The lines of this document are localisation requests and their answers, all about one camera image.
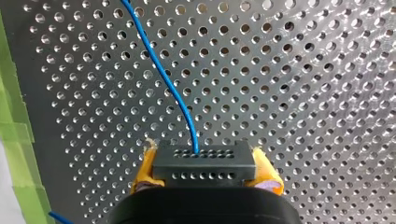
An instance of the black object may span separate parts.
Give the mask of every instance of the black object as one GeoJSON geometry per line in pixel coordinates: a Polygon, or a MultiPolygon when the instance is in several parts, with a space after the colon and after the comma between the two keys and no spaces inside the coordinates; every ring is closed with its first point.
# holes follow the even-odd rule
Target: black object
{"type": "Polygon", "coordinates": [[[200,149],[194,154],[191,146],[161,141],[152,165],[154,179],[164,180],[166,187],[232,187],[255,178],[256,166],[247,142],[200,149]]]}
{"type": "Polygon", "coordinates": [[[255,188],[153,188],[125,198],[110,224],[300,224],[282,197],[255,188]]]}

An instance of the wire insulation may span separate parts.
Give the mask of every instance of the wire insulation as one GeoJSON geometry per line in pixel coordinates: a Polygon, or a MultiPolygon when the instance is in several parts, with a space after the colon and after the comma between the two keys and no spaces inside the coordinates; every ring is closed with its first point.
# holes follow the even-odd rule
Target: wire insulation
{"type": "Polygon", "coordinates": [[[193,151],[194,151],[194,153],[199,153],[198,137],[197,137],[197,134],[195,131],[194,122],[190,115],[189,109],[184,104],[183,99],[181,98],[180,94],[177,92],[175,86],[173,85],[172,81],[169,79],[168,75],[166,75],[165,70],[163,69],[163,66],[161,65],[161,62],[158,60],[157,55],[155,54],[154,50],[151,48],[149,40],[143,30],[142,24],[140,23],[140,20],[137,18],[137,16],[134,14],[134,9],[133,9],[132,5],[128,2],[128,0],[121,0],[121,2],[124,4],[124,6],[126,7],[126,9],[129,12],[129,14],[131,15],[132,20],[134,21],[134,25],[136,26],[136,30],[139,33],[140,38],[142,39],[143,44],[146,47],[146,50],[148,51],[149,57],[154,62],[158,72],[160,73],[161,77],[163,78],[163,81],[165,82],[166,86],[169,88],[169,91],[173,94],[173,96],[177,100],[178,105],[180,106],[181,112],[183,112],[183,115],[186,118],[187,124],[190,129],[193,151]]]}
{"type": "Polygon", "coordinates": [[[59,215],[59,214],[57,214],[57,213],[54,213],[54,212],[52,212],[52,211],[49,212],[49,216],[50,216],[50,217],[53,217],[55,220],[59,221],[59,222],[62,223],[62,224],[73,224],[73,222],[67,220],[67,219],[64,218],[64,217],[61,217],[61,215],[59,215]]]}

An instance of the blue wire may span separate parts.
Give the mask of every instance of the blue wire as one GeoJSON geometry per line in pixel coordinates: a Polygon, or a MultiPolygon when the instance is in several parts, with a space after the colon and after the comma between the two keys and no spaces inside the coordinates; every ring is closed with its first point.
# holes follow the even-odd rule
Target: blue wire
{"type": "Polygon", "coordinates": [[[52,212],[52,211],[49,212],[49,216],[50,216],[50,217],[53,217],[55,220],[59,221],[59,222],[62,223],[62,224],[73,224],[73,222],[67,220],[67,219],[64,218],[64,217],[61,217],[61,215],[59,215],[59,214],[57,214],[57,213],[54,213],[54,212],[52,212]]]}
{"type": "Polygon", "coordinates": [[[131,15],[132,20],[134,21],[134,25],[136,26],[137,32],[139,33],[139,35],[143,41],[143,44],[145,45],[146,50],[148,51],[149,57],[154,62],[155,66],[157,67],[157,70],[160,73],[163,80],[165,81],[166,86],[168,86],[169,91],[172,92],[173,96],[177,100],[178,105],[180,106],[181,112],[183,112],[183,115],[186,118],[187,124],[189,125],[191,140],[192,140],[192,147],[193,147],[194,153],[199,153],[197,133],[195,131],[194,122],[190,115],[189,109],[184,104],[183,99],[181,98],[180,94],[178,94],[175,86],[173,85],[172,81],[169,79],[168,75],[166,75],[165,70],[163,69],[163,66],[161,65],[160,61],[157,58],[157,55],[155,54],[154,50],[151,48],[149,40],[143,30],[142,24],[140,23],[139,19],[134,14],[134,9],[132,8],[132,5],[128,2],[128,0],[121,0],[121,2],[124,4],[124,6],[126,7],[126,9],[129,12],[129,14],[131,15]]]}

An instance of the green plastic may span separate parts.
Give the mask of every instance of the green plastic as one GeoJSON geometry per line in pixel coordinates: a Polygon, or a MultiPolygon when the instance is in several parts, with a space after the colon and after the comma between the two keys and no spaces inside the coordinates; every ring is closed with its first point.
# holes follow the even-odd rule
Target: green plastic
{"type": "Polygon", "coordinates": [[[13,189],[28,224],[55,223],[35,161],[32,128],[0,14],[0,138],[6,150],[13,189]]]}

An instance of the perforated metal sheet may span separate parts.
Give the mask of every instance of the perforated metal sheet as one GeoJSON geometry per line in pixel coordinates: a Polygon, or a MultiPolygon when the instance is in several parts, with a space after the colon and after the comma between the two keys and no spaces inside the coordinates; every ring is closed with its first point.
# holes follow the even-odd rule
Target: perforated metal sheet
{"type": "MultiPolygon", "coordinates": [[[[133,1],[201,144],[261,145],[304,223],[395,223],[396,1],[133,1]]],[[[52,208],[102,223],[189,134],[118,0],[2,1],[52,208]]]]}

